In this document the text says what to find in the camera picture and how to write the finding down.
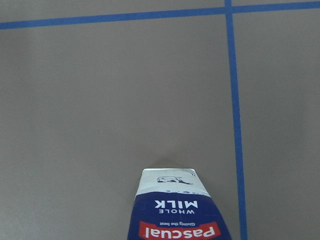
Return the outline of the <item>blue white milk carton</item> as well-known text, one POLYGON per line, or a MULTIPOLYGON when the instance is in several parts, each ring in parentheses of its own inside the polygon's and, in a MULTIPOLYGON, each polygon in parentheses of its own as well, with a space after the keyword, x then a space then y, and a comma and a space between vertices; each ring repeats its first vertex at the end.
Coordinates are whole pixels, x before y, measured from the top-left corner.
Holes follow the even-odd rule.
POLYGON ((129 240, 230 240, 227 225, 192 168, 145 168, 129 240))

